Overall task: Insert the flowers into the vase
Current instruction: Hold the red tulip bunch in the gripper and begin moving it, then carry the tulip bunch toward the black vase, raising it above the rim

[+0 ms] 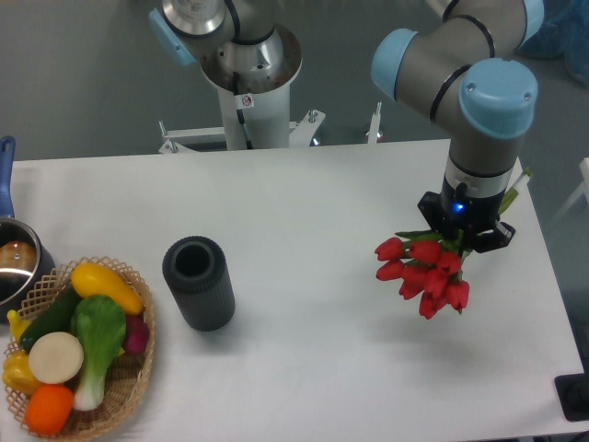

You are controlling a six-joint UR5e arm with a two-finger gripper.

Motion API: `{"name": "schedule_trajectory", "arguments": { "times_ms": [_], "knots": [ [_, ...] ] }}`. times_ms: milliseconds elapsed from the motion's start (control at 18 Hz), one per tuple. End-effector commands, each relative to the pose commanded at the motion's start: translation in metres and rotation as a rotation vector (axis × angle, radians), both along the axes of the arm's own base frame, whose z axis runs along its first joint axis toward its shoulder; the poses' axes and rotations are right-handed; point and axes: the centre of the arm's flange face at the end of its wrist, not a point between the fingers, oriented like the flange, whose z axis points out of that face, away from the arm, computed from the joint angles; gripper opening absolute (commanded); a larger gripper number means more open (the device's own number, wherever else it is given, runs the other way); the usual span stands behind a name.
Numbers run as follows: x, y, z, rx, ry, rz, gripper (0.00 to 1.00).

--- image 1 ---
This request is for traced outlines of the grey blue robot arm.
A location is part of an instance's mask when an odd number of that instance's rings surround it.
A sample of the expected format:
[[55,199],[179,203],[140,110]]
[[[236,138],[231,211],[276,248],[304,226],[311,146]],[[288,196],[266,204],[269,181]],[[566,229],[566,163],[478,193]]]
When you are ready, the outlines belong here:
[[[514,236],[500,205],[534,119],[537,81],[510,54],[543,18],[539,1],[453,1],[435,32],[397,29],[373,56],[375,85],[451,137],[442,189],[419,208],[461,250],[496,250]],[[269,2],[161,1],[148,20],[178,64],[199,64],[216,87],[229,149],[308,143],[290,126],[301,47]]]

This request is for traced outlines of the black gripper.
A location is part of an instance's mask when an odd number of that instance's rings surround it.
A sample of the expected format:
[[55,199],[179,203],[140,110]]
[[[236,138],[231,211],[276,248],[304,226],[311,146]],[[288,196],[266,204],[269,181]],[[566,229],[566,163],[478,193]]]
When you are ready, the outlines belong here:
[[445,239],[457,240],[460,251],[485,253],[507,247],[515,229],[499,215],[505,191],[475,198],[470,190],[464,182],[453,188],[444,180],[441,192],[426,192],[418,207],[429,227]]

